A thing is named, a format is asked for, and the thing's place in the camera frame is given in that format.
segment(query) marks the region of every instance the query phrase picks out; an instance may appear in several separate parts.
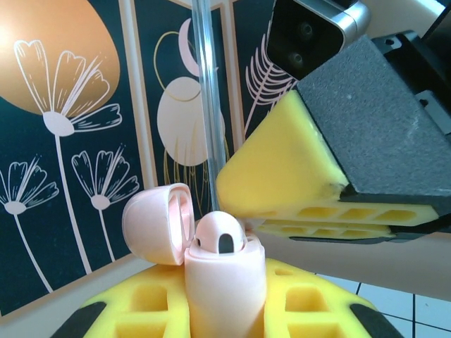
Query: black rubber pad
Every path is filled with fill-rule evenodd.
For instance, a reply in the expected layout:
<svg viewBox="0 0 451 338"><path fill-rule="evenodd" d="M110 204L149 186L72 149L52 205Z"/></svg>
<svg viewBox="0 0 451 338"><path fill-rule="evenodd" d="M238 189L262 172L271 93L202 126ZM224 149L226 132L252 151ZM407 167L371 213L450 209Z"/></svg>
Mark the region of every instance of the black rubber pad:
<svg viewBox="0 0 451 338"><path fill-rule="evenodd" d="M351 310L371 338L403 338L382 313L361 304L352 304Z"/></svg>
<svg viewBox="0 0 451 338"><path fill-rule="evenodd" d="M105 307L106 303L97 302L79 308L51 338L83 338Z"/></svg>

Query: leaf drawing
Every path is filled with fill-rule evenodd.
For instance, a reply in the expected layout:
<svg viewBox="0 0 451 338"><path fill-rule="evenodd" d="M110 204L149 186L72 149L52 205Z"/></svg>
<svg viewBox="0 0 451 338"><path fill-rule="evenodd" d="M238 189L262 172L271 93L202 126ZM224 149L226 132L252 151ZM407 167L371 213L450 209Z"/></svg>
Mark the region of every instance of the leaf drawing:
<svg viewBox="0 0 451 338"><path fill-rule="evenodd" d="M266 34L263 34L261 38L261 46L255 49L255 55L251 57L250 65L246 67L247 90L254 103L247 116L245 134L249 128L255 108L257 106L273 105L296 83L293 77L274 65L266 54L269 28L270 25Z"/></svg>

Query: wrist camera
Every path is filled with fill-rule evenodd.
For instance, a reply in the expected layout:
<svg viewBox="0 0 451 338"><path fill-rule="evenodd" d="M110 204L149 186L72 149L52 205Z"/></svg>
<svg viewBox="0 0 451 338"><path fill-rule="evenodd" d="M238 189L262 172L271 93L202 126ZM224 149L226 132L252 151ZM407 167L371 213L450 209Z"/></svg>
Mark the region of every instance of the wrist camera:
<svg viewBox="0 0 451 338"><path fill-rule="evenodd" d="M301 80L362 36L370 18L357 0L276 0L266 52Z"/></svg>

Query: yellow foam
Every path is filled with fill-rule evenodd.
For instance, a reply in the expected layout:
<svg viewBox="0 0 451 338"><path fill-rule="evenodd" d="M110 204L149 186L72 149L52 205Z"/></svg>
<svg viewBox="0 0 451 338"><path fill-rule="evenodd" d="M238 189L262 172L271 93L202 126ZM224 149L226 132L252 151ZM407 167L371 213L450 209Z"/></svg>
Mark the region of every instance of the yellow foam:
<svg viewBox="0 0 451 338"><path fill-rule="evenodd" d="M217 181L221 208L254 217L335 200L348 185L299 94L286 94L227 162Z"/></svg>
<svg viewBox="0 0 451 338"><path fill-rule="evenodd" d="M266 338L370 338L350 310L354 303L374 308L368 301L271 259L266 260L266 280ZM155 265L98 294L84 306L98 301L107 305L85 338L190 337L184 285L183 266Z"/></svg>
<svg viewBox="0 0 451 338"><path fill-rule="evenodd" d="M223 211L268 220L261 231L284 237L393 237L391 225L438 219L432 206L341 202L348 184L301 97L291 91L226 163L216 188Z"/></svg>
<svg viewBox="0 0 451 338"><path fill-rule="evenodd" d="M85 338L189 337L190 312L181 266L155 265L90 299L106 302Z"/></svg>
<svg viewBox="0 0 451 338"><path fill-rule="evenodd" d="M265 337L369 338L350 305L368 301L291 265L266 261Z"/></svg>

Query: black foam pad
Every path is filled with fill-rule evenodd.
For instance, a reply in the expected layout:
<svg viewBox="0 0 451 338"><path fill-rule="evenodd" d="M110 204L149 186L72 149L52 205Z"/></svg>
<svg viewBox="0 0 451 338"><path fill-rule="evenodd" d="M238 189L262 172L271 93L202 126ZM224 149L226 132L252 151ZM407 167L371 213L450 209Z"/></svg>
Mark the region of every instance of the black foam pad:
<svg viewBox="0 0 451 338"><path fill-rule="evenodd" d="M367 36L297 90L350 181L342 201L451 213L451 143Z"/></svg>

